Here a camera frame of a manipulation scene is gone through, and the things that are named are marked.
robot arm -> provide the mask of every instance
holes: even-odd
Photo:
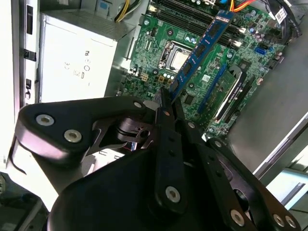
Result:
[[[129,96],[21,110],[8,171],[27,188],[47,182],[48,230],[300,230],[223,142],[202,140],[179,99],[161,89],[158,101],[156,110]],[[91,154],[127,142],[137,150],[83,177]]]

motherboard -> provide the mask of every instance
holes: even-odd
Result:
[[[201,2],[150,3],[123,81],[123,94],[153,100],[167,89],[217,14]],[[226,135],[267,72],[283,60],[279,24],[251,6],[232,23],[180,94],[185,116],[211,136]]]

ram slot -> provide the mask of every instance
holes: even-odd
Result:
[[[180,17],[176,17],[168,12],[165,12],[163,10],[161,10],[157,15],[156,18],[159,20],[162,20],[166,23],[169,23],[173,26],[177,26],[183,30],[187,30],[191,33],[194,33],[198,36],[202,36],[203,33],[206,31],[207,27],[205,26],[201,26],[198,25],[196,23],[190,23],[187,22],[185,19],[180,18]],[[237,49],[236,47],[234,47],[233,45],[233,39],[228,38],[228,36],[226,34],[222,35],[219,40],[218,40],[218,44],[231,48],[231,49]]]
[[[214,18],[210,14],[197,10],[191,6],[185,5],[184,3],[178,2],[176,0],[164,0],[162,2],[162,5],[173,11],[177,11],[179,13],[182,13],[183,15],[192,17],[197,21],[205,23],[207,26],[211,24]],[[241,34],[240,28],[235,25],[230,25],[227,28],[226,33],[230,34],[233,38],[238,38]]]
[[[240,106],[240,104],[242,103],[242,101],[244,100],[245,96],[247,95],[247,93],[250,91],[250,89],[252,88],[252,85],[255,81],[255,78],[251,78],[244,86],[243,91],[238,95],[237,100],[232,104],[232,106],[230,107],[229,111],[226,113],[226,116],[224,117],[224,122],[225,123],[229,123],[233,114],[235,113],[235,111],[237,110],[237,108]]]

cpu socket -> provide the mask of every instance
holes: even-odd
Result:
[[[182,67],[192,49],[175,41],[168,41],[165,45],[158,67],[177,73]]]

green circuit board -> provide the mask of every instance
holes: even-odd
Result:
[[[184,19],[186,17],[180,13],[173,13],[177,17]],[[217,43],[181,95],[186,118],[194,121],[203,128],[204,132],[211,133],[213,136],[226,135],[229,132],[236,118],[240,116],[239,112],[260,86],[266,73],[274,68],[274,66],[271,66],[273,56],[284,49],[284,45],[267,43],[266,54],[255,52],[260,36],[257,38],[248,29],[253,27],[262,35],[262,33],[267,33],[275,27],[275,21],[253,7],[249,6],[238,13],[233,24],[238,28],[246,29],[237,39],[241,46],[237,49],[231,49]],[[177,68],[188,57],[187,51],[194,48],[199,38],[200,36],[195,33],[166,23],[152,15],[145,15],[133,51],[130,71],[123,81],[123,94],[133,95],[143,100],[153,100],[160,87],[169,88],[176,77]],[[179,48],[183,52],[176,54],[176,60],[162,63],[163,59],[168,58],[164,54],[166,49],[170,50],[170,45],[172,49]],[[228,68],[234,64],[247,74],[245,84],[249,84],[249,87],[244,89],[245,95],[240,96],[241,101],[239,102],[235,98],[226,110],[227,114],[232,105],[237,104],[236,113],[231,113],[227,122],[224,119],[217,121],[214,115],[236,82],[234,76],[228,71]],[[212,89],[204,110],[198,113],[197,110],[202,100],[223,66],[227,67],[224,74]]]

